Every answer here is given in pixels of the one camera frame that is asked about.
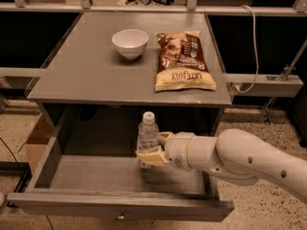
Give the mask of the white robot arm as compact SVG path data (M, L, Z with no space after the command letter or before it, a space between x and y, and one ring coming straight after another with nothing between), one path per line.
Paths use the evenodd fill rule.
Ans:
M240 186L266 179L307 203L307 161L241 129L227 129L217 137L161 132L158 144L137 148L136 157L155 167L197 169Z

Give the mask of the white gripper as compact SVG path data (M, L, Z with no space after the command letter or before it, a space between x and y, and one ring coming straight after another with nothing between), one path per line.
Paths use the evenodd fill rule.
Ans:
M142 166L165 167L169 162L174 169L190 171L191 167L187 160L187 149L193 136L194 133L190 132L174 134L171 131L162 131L159 133L158 139L165 152L161 146L150 150L138 151L136 153L137 160Z

